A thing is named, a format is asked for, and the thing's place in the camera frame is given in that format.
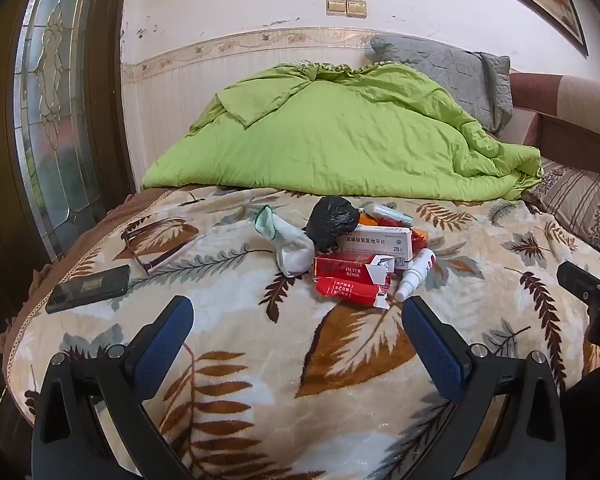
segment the striped pillow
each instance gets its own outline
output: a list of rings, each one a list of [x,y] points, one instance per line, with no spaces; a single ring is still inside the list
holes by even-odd
[[[523,193],[540,210],[593,247],[600,248],[600,174],[542,158],[544,179]]]

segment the eyeglasses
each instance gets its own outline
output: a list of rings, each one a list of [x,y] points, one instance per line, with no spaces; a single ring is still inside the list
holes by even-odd
[[[193,240],[193,238],[190,238],[188,240],[185,240],[181,243],[179,243],[178,245],[176,245],[175,247],[169,249],[168,251],[165,251],[163,254],[160,254],[160,256],[158,256],[157,258],[154,258],[151,261],[148,262],[143,262],[140,259],[140,256],[138,255],[138,253],[136,253],[136,251],[134,250],[134,248],[132,247],[132,242],[138,238],[141,235],[144,235],[148,232],[150,232],[152,229],[154,229],[160,222],[164,222],[165,220],[173,220],[171,218],[167,218],[167,219],[161,219],[155,222],[151,222],[150,224],[146,224],[143,225],[141,227],[139,227],[138,229],[132,229],[130,230],[129,227],[125,228],[122,231],[122,234],[120,235],[120,237],[124,240],[125,242],[125,246],[126,248],[129,250],[129,252],[131,253],[131,256],[133,257],[133,259],[138,263],[138,265],[140,267],[142,267],[142,270],[144,270],[144,273],[149,276],[150,275],[150,271],[152,269],[154,269],[155,267],[157,267],[158,265],[160,265],[164,260],[167,260],[168,258],[170,258],[171,256],[173,256],[175,253],[177,253],[179,250],[181,250],[181,248],[183,248],[185,245],[187,245],[191,240]]]

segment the wooden door frame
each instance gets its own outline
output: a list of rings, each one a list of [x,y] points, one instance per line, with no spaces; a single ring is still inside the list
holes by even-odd
[[[13,75],[29,0],[0,0],[0,332],[29,297],[34,269],[48,255],[20,174],[13,124]],[[106,210],[135,191],[126,146],[120,76],[122,0],[90,0],[85,31],[84,97],[91,155]]]

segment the green blanket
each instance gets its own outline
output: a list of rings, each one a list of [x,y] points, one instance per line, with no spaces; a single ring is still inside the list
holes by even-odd
[[[517,199],[536,148],[493,140],[440,85],[397,63],[281,64],[218,92],[142,186]]]

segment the blue gripper pad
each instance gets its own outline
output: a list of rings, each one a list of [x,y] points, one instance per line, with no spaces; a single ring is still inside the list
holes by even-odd
[[[462,367],[411,298],[402,304],[402,326],[438,393],[456,405],[460,404],[464,393]]]
[[[133,391],[138,400],[155,396],[193,327],[193,306],[190,300],[184,296],[175,296],[171,301],[176,302],[171,315],[155,333],[134,367]]]

